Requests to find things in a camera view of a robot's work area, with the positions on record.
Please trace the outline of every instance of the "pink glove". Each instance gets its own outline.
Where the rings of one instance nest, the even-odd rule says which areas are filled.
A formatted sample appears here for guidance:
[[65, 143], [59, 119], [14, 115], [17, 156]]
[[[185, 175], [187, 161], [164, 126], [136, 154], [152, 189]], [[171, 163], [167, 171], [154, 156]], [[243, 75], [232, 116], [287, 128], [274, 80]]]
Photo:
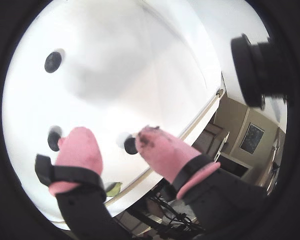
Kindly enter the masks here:
[[[171, 184], [180, 170], [201, 153], [181, 139], [159, 129], [145, 127], [136, 139], [135, 146], [150, 167]], [[196, 184], [200, 183], [220, 167], [219, 162], [211, 162], [199, 170], [178, 192], [177, 199]]]
[[[94, 134], [85, 127], [74, 128], [67, 137], [59, 139], [60, 149], [55, 165], [73, 166], [90, 169], [101, 175], [103, 162], [99, 146]], [[59, 181], [49, 186], [49, 192], [55, 196], [58, 193], [68, 192], [79, 183]]]

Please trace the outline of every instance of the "dirt stain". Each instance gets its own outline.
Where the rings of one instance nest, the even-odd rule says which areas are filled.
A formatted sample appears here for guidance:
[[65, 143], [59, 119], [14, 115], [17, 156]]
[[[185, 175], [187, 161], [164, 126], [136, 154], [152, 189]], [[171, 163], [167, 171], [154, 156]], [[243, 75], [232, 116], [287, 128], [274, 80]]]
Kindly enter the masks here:
[[151, 148], [155, 147], [155, 143], [153, 141], [150, 141], [146, 135], [143, 135], [139, 132], [138, 136], [139, 136], [140, 142], [142, 143], [141, 148], [145, 148], [147, 146], [150, 146]]
[[148, 126], [143, 129], [143, 131], [146, 132], [157, 132], [158, 130], [160, 130], [160, 126], [156, 126], [156, 127]]

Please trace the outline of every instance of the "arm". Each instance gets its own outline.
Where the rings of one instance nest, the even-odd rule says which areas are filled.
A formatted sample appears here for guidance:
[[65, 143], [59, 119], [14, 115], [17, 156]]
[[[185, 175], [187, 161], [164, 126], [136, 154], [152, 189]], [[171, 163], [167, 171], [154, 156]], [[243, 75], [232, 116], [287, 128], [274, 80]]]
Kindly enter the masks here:
[[163, 130], [145, 127], [136, 137], [136, 148], [176, 188], [177, 199], [190, 205], [207, 232], [242, 218], [267, 195], [265, 189], [232, 176], [219, 168], [219, 162]]
[[[78, 183], [82, 182], [78, 179], [86, 179], [87, 175], [90, 176], [90, 180], [97, 179], [95, 182], [98, 183], [102, 181], [99, 176], [103, 170], [103, 161], [93, 133], [85, 127], [74, 128], [67, 137], [58, 140], [58, 147], [60, 152], [55, 162], [57, 167], [52, 170], [54, 174], [52, 179], [56, 180], [56, 170], [61, 168], [59, 173], [62, 174], [59, 174], [61, 177], [58, 180], [63, 181], [49, 184], [49, 192], [56, 197], [61, 214], [71, 231], [80, 240], [130, 240], [128, 233], [107, 211], [103, 188], [98, 187], [98, 184], [95, 187], [92, 184]], [[41, 159], [38, 164], [36, 162], [36, 168], [43, 164], [43, 160]], [[68, 173], [69, 170], [72, 172], [64, 174], [62, 167], [65, 167], [63, 169]]]

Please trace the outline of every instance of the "black knob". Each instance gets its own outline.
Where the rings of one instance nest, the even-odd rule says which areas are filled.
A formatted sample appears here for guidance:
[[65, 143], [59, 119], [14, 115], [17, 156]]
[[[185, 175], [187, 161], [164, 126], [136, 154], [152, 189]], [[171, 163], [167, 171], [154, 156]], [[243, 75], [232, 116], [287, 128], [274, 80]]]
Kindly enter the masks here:
[[272, 39], [251, 44], [243, 34], [231, 41], [231, 50], [242, 95], [249, 107], [265, 108], [265, 97], [291, 100], [292, 73]]
[[57, 71], [60, 67], [62, 61], [61, 54], [57, 51], [54, 51], [49, 54], [44, 63], [44, 69], [47, 73], [53, 73]]
[[61, 138], [60, 134], [57, 133], [56, 131], [50, 131], [48, 135], [48, 144], [49, 147], [52, 151], [58, 152], [59, 147], [58, 147], [58, 141]]
[[136, 148], [136, 138], [135, 137], [129, 137], [129, 138], [127, 138], [124, 141], [124, 149], [130, 155], [137, 154], [138, 150]]

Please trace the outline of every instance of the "wrist strap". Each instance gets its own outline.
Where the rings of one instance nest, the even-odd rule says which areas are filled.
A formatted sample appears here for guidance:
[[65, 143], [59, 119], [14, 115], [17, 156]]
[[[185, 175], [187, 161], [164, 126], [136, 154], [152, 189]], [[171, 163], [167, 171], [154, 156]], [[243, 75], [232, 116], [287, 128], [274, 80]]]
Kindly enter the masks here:
[[48, 187], [61, 181], [84, 184], [100, 191], [103, 201], [107, 198], [101, 177], [87, 168], [52, 165], [50, 157], [37, 154], [34, 169], [39, 181]]
[[177, 192], [185, 185], [189, 179], [205, 165], [212, 162], [212, 159], [205, 154], [201, 154], [192, 158], [190, 161], [183, 166], [176, 178], [174, 179], [172, 185]]
[[79, 186], [55, 195], [61, 214], [80, 240], [131, 240], [110, 216], [98, 191]]

